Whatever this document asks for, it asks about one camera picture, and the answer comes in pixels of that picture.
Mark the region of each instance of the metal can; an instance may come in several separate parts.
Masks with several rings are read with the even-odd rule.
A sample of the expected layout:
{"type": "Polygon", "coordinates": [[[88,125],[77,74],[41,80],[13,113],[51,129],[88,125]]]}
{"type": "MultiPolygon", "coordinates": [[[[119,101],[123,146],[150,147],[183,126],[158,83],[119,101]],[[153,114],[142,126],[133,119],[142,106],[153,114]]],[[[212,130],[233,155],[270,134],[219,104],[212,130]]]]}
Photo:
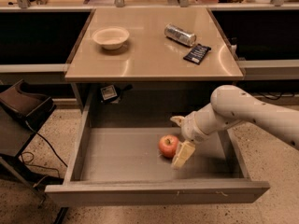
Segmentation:
{"type": "Polygon", "coordinates": [[[164,34],[167,37],[169,37],[185,46],[188,46],[188,47],[193,46],[194,42],[196,41],[195,34],[186,32],[183,29],[181,29],[173,24],[166,25],[166,27],[164,29],[164,34]]]}

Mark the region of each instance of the bowl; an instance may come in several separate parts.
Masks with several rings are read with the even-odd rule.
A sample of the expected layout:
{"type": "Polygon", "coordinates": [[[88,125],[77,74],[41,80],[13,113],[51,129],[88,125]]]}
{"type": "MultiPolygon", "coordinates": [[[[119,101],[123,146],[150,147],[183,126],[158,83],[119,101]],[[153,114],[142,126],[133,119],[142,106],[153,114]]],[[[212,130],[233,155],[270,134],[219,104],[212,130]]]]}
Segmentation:
{"type": "Polygon", "coordinates": [[[96,30],[93,33],[93,41],[104,49],[119,49],[129,35],[123,27],[109,26],[96,30]]]}

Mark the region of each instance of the apple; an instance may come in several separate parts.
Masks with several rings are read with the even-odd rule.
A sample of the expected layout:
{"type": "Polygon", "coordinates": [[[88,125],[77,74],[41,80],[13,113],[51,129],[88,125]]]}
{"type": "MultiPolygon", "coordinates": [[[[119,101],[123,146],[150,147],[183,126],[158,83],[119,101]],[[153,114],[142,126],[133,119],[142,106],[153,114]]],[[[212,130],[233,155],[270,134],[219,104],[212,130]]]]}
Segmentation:
{"type": "Polygon", "coordinates": [[[176,155],[178,138],[172,134],[163,136],[159,141],[159,150],[163,156],[173,158],[176,155]]]}

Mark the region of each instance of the floor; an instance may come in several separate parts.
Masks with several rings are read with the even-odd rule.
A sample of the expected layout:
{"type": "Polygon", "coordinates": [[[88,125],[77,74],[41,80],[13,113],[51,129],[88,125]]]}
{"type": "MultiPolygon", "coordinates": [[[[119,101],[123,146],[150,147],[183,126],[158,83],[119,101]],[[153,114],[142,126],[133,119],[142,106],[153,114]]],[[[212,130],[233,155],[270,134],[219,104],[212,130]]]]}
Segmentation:
{"type": "MultiPolygon", "coordinates": [[[[78,109],[57,108],[40,131],[65,161],[72,152],[79,120],[78,109]]],[[[69,208],[63,223],[299,223],[299,152],[252,124],[234,130],[251,178],[271,185],[255,203],[69,208]]],[[[25,151],[34,153],[31,163],[57,168],[64,175],[64,166],[39,137],[25,151]]],[[[24,158],[30,160],[32,155],[24,158]]],[[[56,171],[31,169],[57,175],[56,171]]],[[[39,206],[39,199],[17,182],[0,180],[0,197],[1,224],[52,223],[60,209],[50,198],[39,206]]]]}

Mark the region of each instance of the drawer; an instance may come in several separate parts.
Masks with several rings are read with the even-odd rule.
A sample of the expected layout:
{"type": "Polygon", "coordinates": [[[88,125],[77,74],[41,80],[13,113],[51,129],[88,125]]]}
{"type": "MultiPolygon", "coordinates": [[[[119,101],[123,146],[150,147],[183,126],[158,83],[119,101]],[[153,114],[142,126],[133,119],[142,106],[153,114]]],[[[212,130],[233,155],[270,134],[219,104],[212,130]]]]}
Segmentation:
{"type": "Polygon", "coordinates": [[[197,146],[180,170],[160,154],[163,135],[183,140],[169,119],[198,109],[196,87],[133,85],[114,104],[101,102],[100,88],[90,89],[64,183],[46,187],[60,206],[252,203],[269,189],[250,179],[231,130],[197,146]]]}

